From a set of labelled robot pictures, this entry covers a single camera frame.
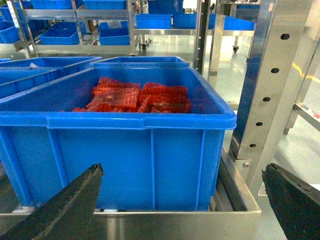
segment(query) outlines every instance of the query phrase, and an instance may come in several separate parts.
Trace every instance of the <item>metal rack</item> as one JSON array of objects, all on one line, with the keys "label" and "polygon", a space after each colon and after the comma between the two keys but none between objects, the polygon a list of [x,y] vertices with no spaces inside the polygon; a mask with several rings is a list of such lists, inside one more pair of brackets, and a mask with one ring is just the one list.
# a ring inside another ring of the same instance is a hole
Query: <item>metal rack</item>
[{"label": "metal rack", "polygon": [[[28,32],[31,33],[28,21],[29,20],[65,20],[70,22],[76,22],[77,33],[79,36],[78,45],[43,45],[39,39],[30,39],[30,43],[33,45],[35,54],[127,54],[136,55],[136,47],[139,42],[139,37],[135,37],[133,33],[134,23],[133,17],[136,11],[136,3],[132,4],[131,0],[127,1],[126,10],[87,10],[85,6],[81,6],[77,9],[75,0],[72,0],[73,9],[68,10],[47,10],[47,9],[23,9],[21,0],[20,8],[24,15],[24,22],[27,23],[26,27]],[[13,4],[13,10],[11,15],[13,19],[21,21],[17,14],[17,9]],[[127,20],[129,26],[130,45],[97,45],[98,30],[89,32],[85,37],[82,36],[80,22],[89,20]]]}]

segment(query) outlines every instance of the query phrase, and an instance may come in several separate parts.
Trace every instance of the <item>blue plastic crate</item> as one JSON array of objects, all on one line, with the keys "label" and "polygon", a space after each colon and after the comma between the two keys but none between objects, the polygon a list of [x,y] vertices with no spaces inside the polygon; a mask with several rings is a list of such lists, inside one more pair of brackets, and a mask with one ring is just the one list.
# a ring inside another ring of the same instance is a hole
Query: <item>blue plastic crate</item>
[{"label": "blue plastic crate", "polygon": [[[84,22],[81,22],[81,33],[83,35],[87,34],[86,26]],[[77,24],[72,21],[60,21],[54,24],[53,26],[50,27],[50,29],[72,29],[74,31],[77,31]]]},{"label": "blue plastic crate", "polygon": [[224,30],[253,31],[255,30],[255,23],[252,21],[226,16]]},{"label": "blue plastic crate", "polygon": [[121,24],[121,27],[122,27],[123,29],[129,27],[128,21],[120,21],[120,24]]},{"label": "blue plastic crate", "polygon": [[[20,10],[20,5],[18,2],[15,3],[15,6],[17,8],[17,11],[18,11],[18,15],[20,17],[21,20],[23,20],[23,15],[22,15],[22,12]],[[28,9],[30,7],[32,7],[32,4],[30,1],[22,1],[22,6],[24,9]],[[9,7],[8,5],[3,5],[0,7],[0,11],[2,13],[2,15],[4,16],[4,18],[7,20],[7,21],[12,21],[12,17],[11,17],[11,13],[9,11]]]},{"label": "blue plastic crate", "polygon": [[[29,27],[33,34],[38,33],[47,26],[45,20],[30,20]],[[25,36],[29,38],[29,34],[26,25],[23,24],[23,30]],[[0,43],[2,44],[13,44],[19,41],[18,31],[13,21],[0,21]]]},{"label": "blue plastic crate", "polygon": [[18,31],[13,22],[0,22],[0,44],[13,44],[19,39]]},{"label": "blue plastic crate", "polygon": [[43,45],[78,45],[78,32],[74,29],[48,29],[39,36]]},{"label": "blue plastic crate", "polygon": [[[72,9],[71,0],[31,0],[34,9]],[[84,0],[75,0],[76,7],[81,7]]]},{"label": "blue plastic crate", "polygon": [[[184,85],[192,113],[70,112],[91,101],[100,77]],[[97,208],[207,211],[224,133],[235,126],[193,68],[91,68],[1,99],[0,159],[22,206],[45,203],[101,163]]]},{"label": "blue plastic crate", "polygon": [[130,45],[128,28],[103,29],[99,33],[101,45]]},{"label": "blue plastic crate", "polygon": [[102,57],[37,57],[9,62],[0,62],[1,70],[38,69],[57,70],[58,77],[74,74],[90,67],[90,63],[100,61]]},{"label": "blue plastic crate", "polygon": [[[123,29],[128,28],[128,21],[120,21],[120,24]],[[98,30],[101,31],[101,30],[105,30],[105,29],[110,29],[109,23],[108,22],[99,23]]]},{"label": "blue plastic crate", "polygon": [[123,10],[127,8],[126,0],[84,0],[88,10]]},{"label": "blue plastic crate", "polygon": [[136,14],[137,29],[171,29],[169,14]]},{"label": "blue plastic crate", "polygon": [[216,15],[215,14],[210,14],[208,29],[214,29],[215,26],[216,26]]},{"label": "blue plastic crate", "polygon": [[182,14],[184,0],[149,0],[149,14]]},{"label": "blue plastic crate", "polygon": [[56,70],[1,70],[0,99],[57,79]]},{"label": "blue plastic crate", "polygon": [[91,63],[92,67],[187,68],[190,63],[178,56],[120,56]]},{"label": "blue plastic crate", "polygon": [[[216,25],[216,15],[210,14],[209,29],[214,29]],[[231,16],[225,16],[224,30],[232,31],[253,31],[255,30],[255,23],[252,21],[242,20]]]},{"label": "blue plastic crate", "polygon": [[258,10],[260,9],[260,5],[255,5],[255,4],[237,4],[236,9],[254,9]]},{"label": "blue plastic crate", "polygon": [[197,25],[197,14],[173,15],[173,27],[176,29],[195,29],[196,25]]}]

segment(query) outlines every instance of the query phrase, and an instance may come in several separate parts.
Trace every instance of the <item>metal rail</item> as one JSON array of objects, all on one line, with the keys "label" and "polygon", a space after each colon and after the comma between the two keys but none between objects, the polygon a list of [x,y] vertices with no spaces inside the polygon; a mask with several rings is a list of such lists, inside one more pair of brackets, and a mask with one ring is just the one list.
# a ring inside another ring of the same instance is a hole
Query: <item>metal rail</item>
[{"label": "metal rail", "polygon": [[[128,54],[136,55],[136,47],[138,44],[139,37],[134,36],[133,32],[133,6],[132,1],[127,1],[127,10],[86,10],[85,6],[81,6],[77,9],[75,0],[72,0],[72,8],[68,10],[46,10],[46,9],[23,9],[21,0],[18,0],[20,4],[21,11],[24,15],[24,19],[20,19],[17,8],[15,4],[12,5],[13,11],[11,13],[12,18],[17,19],[17,22],[23,21],[26,23],[29,35],[31,36],[30,28],[28,25],[29,20],[65,20],[70,22],[76,22],[77,33],[79,36],[78,45],[42,45],[41,41],[36,42],[30,38],[30,41],[22,38],[21,41],[13,44],[3,46],[0,45],[1,49],[6,49],[6,52],[10,50],[18,51],[21,45],[25,45],[27,50],[29,49],[29,44],[33,46],[35,54],[37,53],[54,53],[54,54]],[[95,31],[91,34],[88,40],[84,40],[81,33],[80,23],[88,20],[127,20],[129,25],[129,37],[130,45],[95,45],[99,40],[98,32]],[[28,50],[27,57],[32,57],[31,52]]]},{"label": "metal rail", "polygon": [[[208,29],[207,35],[213,36],[215,29]],[[136,28],[133,30],[135,35],[186,35],[195,36],[195,29],[142,29]],[[238,30],[223,30],[223,36],[239,36],[239,37],[252,37],[255,31],[238,31]]]}]

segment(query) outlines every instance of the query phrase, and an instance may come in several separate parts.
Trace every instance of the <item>red mesh bag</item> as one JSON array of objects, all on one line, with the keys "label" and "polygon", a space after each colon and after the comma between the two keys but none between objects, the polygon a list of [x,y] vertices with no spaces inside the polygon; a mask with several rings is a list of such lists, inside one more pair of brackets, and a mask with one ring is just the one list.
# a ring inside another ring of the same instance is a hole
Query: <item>red mesh bag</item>
[{"label": "red mesh bag", "polygon": [[191,112],[191,103],[178,103],[178,104],[167,104],[167,103],[155,103],[153,108],[157,109],[161,113],[170,112],[174,114],[189,114]]},{"label": "red mesh bag", "polygon": [[141,89],[141,84],[140,83],[124,82],[124,83],[122,83],[122,87],[124,89],[130,89],[130,88]]},{"label": "red mesh bag", "polygon": [[141,106],[139,107],[139,109],[137,111],[138,113],[147,113],[147,112],[150,111],[149,108],[148,108],[148,100],[149,100],[150,97],[151,96],[147,96],[144,99],[143,103],[141,104]]},{"label": "red mesh bag", "polygon": [[106,76],[100,77],[98,85],[113,87],[113,88],[122,88],[122,82]]},{"label": "red mesh bag", "polygon": [[156,104],[156,103],[168,103],[168,104],[175,104],[175,103],[188,103],[188,99],[185,96],[172,96],[170,94],[140,94],[139,95],[139,102],[143,103],[144,100],[148,98],[148,104]]},{"label": "red mesh bag", "polygon": [[187,96],[188,93],[188,89],[185,86],[164,86],[157,83],[149,85],[147,84],[148,83],[145,84],[141,92],[142,94],[170,94],[173,96]]},{"label": "red mesh bag", "polygon": [[100,102],[100,103],[97,103],[97,104],[92,104],[92,105],[87,109],[88,112],[101,112],[101,113],[111,112],[111,110],[112,110],[112,109],[111,109],[110,104],[105,103],[105,102]]},{"label": "red mesh bag", "polygon": [[72,112],[86,112],[87,110],[85,108],[76,107],[72,110]]}]

